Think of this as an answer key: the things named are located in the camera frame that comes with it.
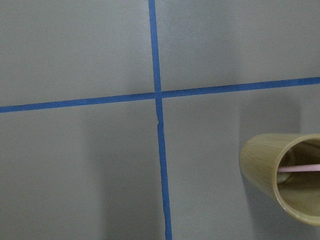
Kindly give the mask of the tan wooden chopstick cup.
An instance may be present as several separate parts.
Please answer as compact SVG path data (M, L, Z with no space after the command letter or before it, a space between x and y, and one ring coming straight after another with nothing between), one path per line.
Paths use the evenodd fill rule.
M319 134L265 133L250 138L239 155L242 175L303 223L320 224L320 173L279 172L279 168L318 165Z

